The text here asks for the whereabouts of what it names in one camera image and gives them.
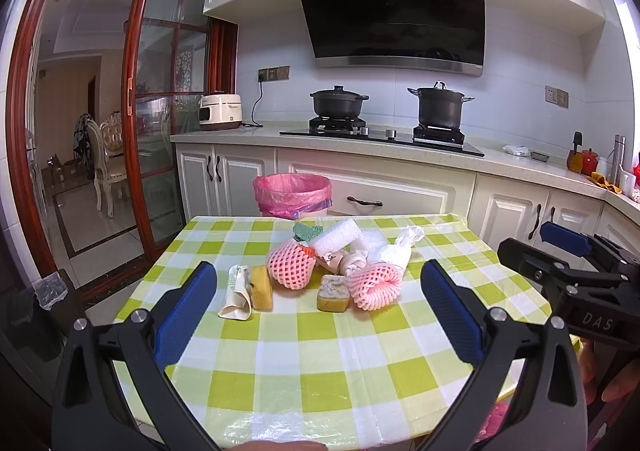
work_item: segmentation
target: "yellow sponge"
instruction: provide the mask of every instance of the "yellow sponge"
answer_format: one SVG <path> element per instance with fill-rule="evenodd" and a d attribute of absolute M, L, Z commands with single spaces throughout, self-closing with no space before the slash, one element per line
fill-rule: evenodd
<path fill-rule="evenodd" d="M 325 274 L 318 289 L 318 310 L 324 312 L 344 312 L 349 306 L 350 295 L 347 278 L 333 274 Z"/>
<path fill-rule="evenodd" d="M 273 308 L 273 287 L 266 265 L 251 268 L 251 305 L 256 310 Z"/>

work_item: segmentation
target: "checkered tablecloth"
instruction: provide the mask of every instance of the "checkered tablecloth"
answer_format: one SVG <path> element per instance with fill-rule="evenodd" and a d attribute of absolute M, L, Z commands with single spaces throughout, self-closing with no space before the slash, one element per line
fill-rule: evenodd
<path fill-rule="evenodd" d="M 423 297 L 423 263 L 437 258 L 452 279 L 487 306 L 518 320 L 543 323 L 548 303 L 454 215 L 354 217 L 390 242 L 407 225 L 426 236 L 413 250 L 401 295 L 383 309 L 316 310 L 324 271 L 307 288 L 274 288 L 273 311 L 250 320 L 223 320 L 228 269 L 262 265 L 269 250 L 292 237 L 293 222 L 263 218 L 196 217 L 150 269 L 117 316 L 151 309 L 203 260 L 218 272 L 218 292 L 177 365 L 166 369 L 175 389 L 222 447 L 251 439 L 320 441 L 354 450 L 403 441 L 431 431 L 453 403 L 471 368 L 452 350 Z M 308 220 L 327 227 L 338 219 Z M 502 393 L 522 369 L 515 362 Z M 116 371 L 133 415 L 151 424 L 122 363 Z"/>

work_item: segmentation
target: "pink foam net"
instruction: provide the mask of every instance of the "pink foam net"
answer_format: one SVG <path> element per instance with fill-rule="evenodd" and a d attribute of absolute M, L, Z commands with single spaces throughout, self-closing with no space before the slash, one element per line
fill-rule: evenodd
<path fill-rule="evenodd" d="M 254 192 L 262 213 L 289 220 L 331 205 L 331 181 L 322 175 L 275 173 L 259 176 L 254 179 Z"/>
<path fill-rule="evenodd" d="M 388 263 L 368 265 L 350 275 L 348 286 L 357 306 L 363 310 L 376 310 L 398 297 L 402 272 Z"/>
<path fill-rule="evenodd" d="M 292 290 L 308 285 L 315 265 L 316 257 L 309 256 L 295 240 L 285 241 L 267 256 L 267 269 L 271 277 Z"/>

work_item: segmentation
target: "human hand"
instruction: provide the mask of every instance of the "human hand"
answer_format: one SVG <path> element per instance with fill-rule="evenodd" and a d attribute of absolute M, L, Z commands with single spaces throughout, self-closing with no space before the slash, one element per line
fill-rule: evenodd
<path fill-rule="evenodd" d="M 596 355 L 593 351 L 593 341 L 582 339 L 582 351 L 578 356 L 578 366 L 582 382 L 584 383 L 584 396 L 587 404 L 591 404 L 596 397 L 596 384 L 594 378 L 597 373 Z M 640 359 L 635 359 L 626 365 L 613 380 L 607 384 L 602 392 L 602 401 L 610 402 L 624 397 L 636 389 L 640 383 Z"/>

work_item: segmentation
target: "range hood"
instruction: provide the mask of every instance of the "range hood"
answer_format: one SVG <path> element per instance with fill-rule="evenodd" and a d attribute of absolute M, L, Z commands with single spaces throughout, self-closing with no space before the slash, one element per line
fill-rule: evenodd
<path fill-rule="evenodd" d="M 482 75 L 484 0 L 302 0 L 319 66 Z"/>

